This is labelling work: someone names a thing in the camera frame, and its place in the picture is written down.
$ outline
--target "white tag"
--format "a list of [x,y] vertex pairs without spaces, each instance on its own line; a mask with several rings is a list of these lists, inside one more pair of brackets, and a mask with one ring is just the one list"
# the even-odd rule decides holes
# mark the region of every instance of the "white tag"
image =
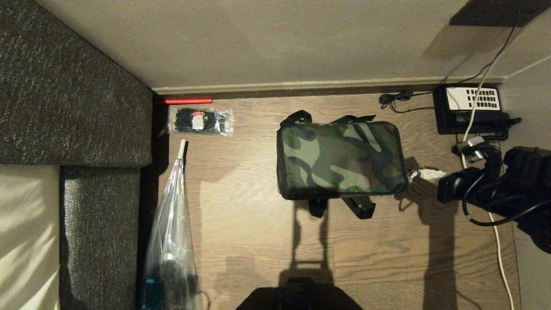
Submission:
[[205,124],[203,122],[203,113],[199,115],[194,115],[191,119],[191,129],[193,130],[203,130],[205,128]]

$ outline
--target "bag handle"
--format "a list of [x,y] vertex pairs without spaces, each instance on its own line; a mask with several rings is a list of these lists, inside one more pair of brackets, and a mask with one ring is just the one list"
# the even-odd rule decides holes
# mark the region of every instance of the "bag handle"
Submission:
[[375,212],[375,203],[369,196],[343,198],[343,200],[360,220],[371,218]]
[[308,209],[311,216],[322,218],[327,209],[327,199],[308,199]]
[[287,116],[279,126],[283,127],[284,125],[298,124],[300,122],[312,123],[312,115],[305,110],[300,110]]
[[373,121],[373,119],[376,116],[377,115],[365,115],[365,116],[356,117],[354,115],[345,115],[340,119],[332,121],[331,124],[352,124],[357,122],[370,122],[370,121]]

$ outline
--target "sofa cushion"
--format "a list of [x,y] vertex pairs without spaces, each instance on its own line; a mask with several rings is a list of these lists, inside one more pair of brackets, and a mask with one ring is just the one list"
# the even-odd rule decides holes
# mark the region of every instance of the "sofa cushion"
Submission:
[[139,168],[61,167],[62,309],[134,310]]
[[32,0],[0,1],[0,164],[140,167],[152,91]]
[[0,165],[0,308],[59,309],[58,166]]

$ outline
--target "gray fabric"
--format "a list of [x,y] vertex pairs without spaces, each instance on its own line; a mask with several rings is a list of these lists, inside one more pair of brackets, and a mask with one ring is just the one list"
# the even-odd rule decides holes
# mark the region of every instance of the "gray fabric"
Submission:
[[134,309],[139,169],[61,167],[62,309]]
[[0,1],[0,163],[142,166],[152,91],[32,0]]

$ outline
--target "white cushion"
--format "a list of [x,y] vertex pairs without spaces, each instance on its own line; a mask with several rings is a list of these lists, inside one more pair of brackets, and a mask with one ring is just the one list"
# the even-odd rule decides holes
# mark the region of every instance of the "white cushion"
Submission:
[[0,165],[0,309],[59,309],[59,166]]

